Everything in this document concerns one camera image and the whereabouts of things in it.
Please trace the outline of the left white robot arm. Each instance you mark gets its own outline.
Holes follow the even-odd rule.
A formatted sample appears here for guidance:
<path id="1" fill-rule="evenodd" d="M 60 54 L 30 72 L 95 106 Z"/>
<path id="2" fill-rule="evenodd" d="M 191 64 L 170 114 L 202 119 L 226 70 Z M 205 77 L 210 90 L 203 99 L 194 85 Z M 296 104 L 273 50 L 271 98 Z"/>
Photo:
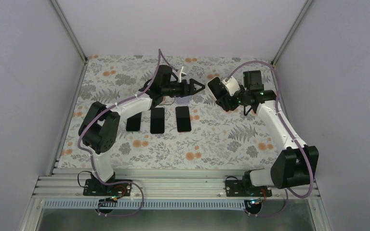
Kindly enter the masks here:
<path id="1" fill-rule="evenodd" d="M 108 195 L 115 188 L 115 172 L 108 151 L 114 145 L 121 120 L 155 108 L 165 96 L 182 98 L 203 91 L 206 86 L 197 80 L 188 80 L 183 69 L 174 70 L 168 65 L 159 65 L 152 78 L 145 82 L 139 93 L 118 103 L 91 104 L 80 128 L 78 148 L 88 152 L 96 189 Z"/>

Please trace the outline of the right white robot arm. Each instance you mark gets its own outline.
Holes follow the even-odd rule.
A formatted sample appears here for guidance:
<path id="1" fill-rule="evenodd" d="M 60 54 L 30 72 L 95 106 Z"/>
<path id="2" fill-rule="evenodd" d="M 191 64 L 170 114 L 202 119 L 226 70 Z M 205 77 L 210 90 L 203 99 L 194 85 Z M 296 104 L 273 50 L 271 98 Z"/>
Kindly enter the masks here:
<path id="1" fill-rule="evenodd" d="M 279 107 L 279 99 L 272 90 L 265 90 L 260 71 L 243 72 L 243 84 L 234 77 L 219 81 L 221 97 L 217 103 L 224 110 L 234 110 L 239 105 L 244 114 L 254 111 L 264 121 L 280 151 L 276 161 L 269 168 L 252 170 L 249 178 L 242 182 L 242 191 L 253 196 L 261 186 L 273 185 L 278 189 L 314 184 L 319 152 L 309 146 L 295 132 Z"/>

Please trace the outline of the lilac phone case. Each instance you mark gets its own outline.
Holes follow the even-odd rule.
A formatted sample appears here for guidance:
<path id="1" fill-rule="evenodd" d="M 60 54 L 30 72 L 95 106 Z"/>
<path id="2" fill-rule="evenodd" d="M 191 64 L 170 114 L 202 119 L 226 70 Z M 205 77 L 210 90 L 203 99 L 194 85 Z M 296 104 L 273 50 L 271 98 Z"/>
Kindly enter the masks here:
<path id="1" fill-rule="evenodd" d="M 178 97 L 175 98 L 175 103 L 177 105 L 188 105 L 192 100 L 192 96 Z"/>

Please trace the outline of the clear phone case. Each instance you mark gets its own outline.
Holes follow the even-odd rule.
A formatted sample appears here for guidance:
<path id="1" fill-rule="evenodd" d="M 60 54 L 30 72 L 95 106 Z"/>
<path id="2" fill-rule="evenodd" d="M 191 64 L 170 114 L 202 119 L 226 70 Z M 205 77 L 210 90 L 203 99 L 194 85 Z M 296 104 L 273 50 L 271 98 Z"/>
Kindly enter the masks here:
<path id="1" fill-rule="evenodd" d="M 140 87 L 135 87 L 132 89 L 132 96 L 128 99 L 129 101 L 131 100 L 136 100 L 140 98 L 143 95 L 143 91 L 141 90 Z"/>

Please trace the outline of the black phone from pink case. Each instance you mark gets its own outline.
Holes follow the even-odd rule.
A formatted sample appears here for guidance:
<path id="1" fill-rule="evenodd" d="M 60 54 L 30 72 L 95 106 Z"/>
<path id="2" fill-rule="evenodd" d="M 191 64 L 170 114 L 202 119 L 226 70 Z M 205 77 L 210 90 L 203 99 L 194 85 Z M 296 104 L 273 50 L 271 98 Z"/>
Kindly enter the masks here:
<path id="1" fill-rule="evenodd" d="M 156 107 L 151 109 L 150 133 L 163 134 L 165 131 L 165 109 Z"/>

